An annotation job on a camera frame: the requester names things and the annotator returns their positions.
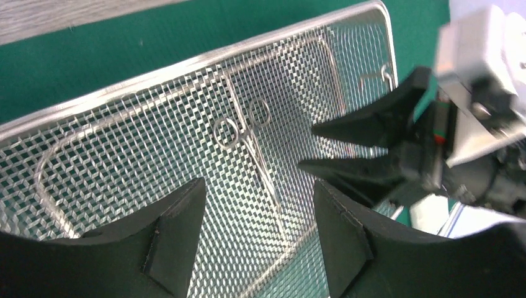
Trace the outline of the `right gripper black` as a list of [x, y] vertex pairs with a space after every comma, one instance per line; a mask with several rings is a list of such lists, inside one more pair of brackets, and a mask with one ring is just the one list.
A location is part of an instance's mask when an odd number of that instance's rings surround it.
[[[431, 74], [430, 68], [417, 66], [398, 87], [375, 102], [314, 124], [311, 132], [365, 147], [390, 148], [409, 130]], [[400, 161], [392, 156], [318, 158], [301, 160], [298, 167], [369, 208], [381, 204], [392, 191], [394, 203], [403, 206], [429, 194], [447, 196], [445, 159], [452, 150], [456, 111], [448, 101], [431, 102], [410, 127], [400, 148]]]

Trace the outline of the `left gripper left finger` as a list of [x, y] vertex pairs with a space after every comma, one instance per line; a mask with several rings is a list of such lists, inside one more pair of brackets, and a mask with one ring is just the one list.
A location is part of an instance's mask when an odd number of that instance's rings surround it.
[[80, 238], [1, 234], [2, 297], [186, 297], [206, 203], [203, 178]]

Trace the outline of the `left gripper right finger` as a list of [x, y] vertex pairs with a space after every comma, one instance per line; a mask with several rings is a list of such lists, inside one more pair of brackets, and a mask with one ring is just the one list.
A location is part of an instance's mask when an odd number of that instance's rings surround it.
[[331, 297], [524, 297], [525, 224], [451, 239], [407, 227], [325, 181], [313, 193]]

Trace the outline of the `metal mesh tray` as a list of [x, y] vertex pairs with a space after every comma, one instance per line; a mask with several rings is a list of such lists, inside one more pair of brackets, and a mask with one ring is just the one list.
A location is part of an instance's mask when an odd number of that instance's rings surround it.
[[[378, 148], [310, 128], [398, 82], [391, 19], [367, 1], [204, 53], [1, 125], [1, 234], [80, 238], [203, 178], [206, 203], [186, 297], [328, 297], [307, 158]], [[282, 213], [247, 148], [216, 119], [270, 108], [256, 137]]]

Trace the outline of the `surgical forceps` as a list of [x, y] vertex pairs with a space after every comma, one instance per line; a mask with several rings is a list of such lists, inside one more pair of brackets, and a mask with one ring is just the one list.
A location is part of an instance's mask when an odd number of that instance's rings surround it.
[[[256, 120], [252, 111], [252, 108], [255, 107], [258, 102], [262, 103], [262, 106], [266, 111], [266, 118], [262, 122], [258, 122]], [[274, 209], [276, 213], [281, 214], [282, 205], [279, 194], [276, 191], [276, 187], [271, 178], [270, 171], [266, 165], [265, 158], [262, 154], [261, 147], [256, 137], [257, 130], [270, 124], [271, 116], [269, 104], [267, 101], [259, 98], [249, 101], [248, 117], [245, 117], [241, 103], [238, 99], [233, 99], [233, 106], [235, 114], [237, 115], [237, 119], [233, 120], [229, 117], [221, 117], [216, 119], [212, 129], [213, 139], [216, 144], [224, 150], [233, 149], [239, 144], [242, 144], [247, 148], [248, 153], [257, 168], [262, 185], [267, 190], [274, 202]], [[233, 129], [233, 136], [231, 137], [230, 142], [220, 141], [220, 128], [223, 124], [228, 124]]]

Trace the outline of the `green surgical cloth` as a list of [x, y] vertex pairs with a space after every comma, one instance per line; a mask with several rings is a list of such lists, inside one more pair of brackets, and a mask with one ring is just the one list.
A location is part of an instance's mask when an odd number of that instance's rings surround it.
[[[382, 1], [397, 80], [429, 66], [447, 1]], [[1, 125], [363, 1], [188, 1], [1, 47]]]

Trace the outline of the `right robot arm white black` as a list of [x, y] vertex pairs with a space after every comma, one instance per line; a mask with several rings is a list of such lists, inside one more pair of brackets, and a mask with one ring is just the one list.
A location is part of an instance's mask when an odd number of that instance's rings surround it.
[[345, 196], [374, 208], [410, 206], [429, 194], [475, 207], [525, 215], [525, 142], [515, 141], [459, 165], [448, 165], [460, 133], [458, 108], [436, 98], [414, 119], [431, 70], [417, 66], [373, 103], [314, 124], [311, 133], [363, 147], [387, 149], [374, 158], [307, 158], [298, 167]]

